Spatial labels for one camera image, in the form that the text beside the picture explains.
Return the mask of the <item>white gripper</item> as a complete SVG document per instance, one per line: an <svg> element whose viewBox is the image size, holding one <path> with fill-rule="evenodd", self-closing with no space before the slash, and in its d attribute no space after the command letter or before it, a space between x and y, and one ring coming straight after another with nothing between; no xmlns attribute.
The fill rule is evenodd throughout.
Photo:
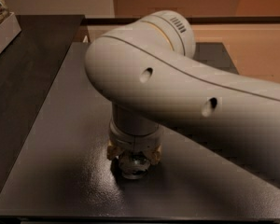
<svg viewBox="0 0 280 224"><path fill-rule="evenodd" d="M109 125L107 158L112 161L124 151L144 153L151 165L161 160L163 128L158 124L140 125L133 131L124 131L114 121Z"/></svg>

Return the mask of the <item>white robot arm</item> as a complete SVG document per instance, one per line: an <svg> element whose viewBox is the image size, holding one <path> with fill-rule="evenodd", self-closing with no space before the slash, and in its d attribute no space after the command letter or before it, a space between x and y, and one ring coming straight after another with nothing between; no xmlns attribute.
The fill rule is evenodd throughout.
<svg viewBox="0 0 280 224"><path fill-rule="evenodd" d="M151 160L160 126L280 187L280 84L194 61L188 21L164 10L89 46L89 81L113 105L108 156Z"/></svg>

